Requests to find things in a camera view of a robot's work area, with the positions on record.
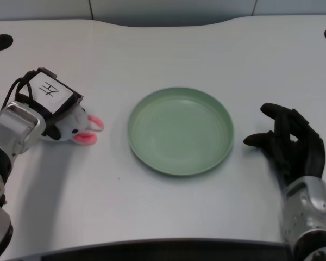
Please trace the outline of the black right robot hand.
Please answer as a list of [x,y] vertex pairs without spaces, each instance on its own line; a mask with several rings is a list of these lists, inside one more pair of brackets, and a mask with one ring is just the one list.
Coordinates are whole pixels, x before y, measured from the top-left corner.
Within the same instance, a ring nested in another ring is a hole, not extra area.
[[285,186],[303,176],[322,178],[324,142],[309,122],[295,109],[273,103],[263,104],[260,110],[274,120],[274,130],[250,135],[243,143],[272,158]]

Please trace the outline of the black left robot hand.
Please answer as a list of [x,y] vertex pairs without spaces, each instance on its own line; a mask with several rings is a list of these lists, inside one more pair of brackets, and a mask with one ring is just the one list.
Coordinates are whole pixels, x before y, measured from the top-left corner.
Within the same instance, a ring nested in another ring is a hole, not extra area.
[[27,72],[18,80],[14,100],[26,104],[45,120],[42,136],[61,141],[57,123],[65,119],[80,104],[83,96],[74,91],[46,68]]

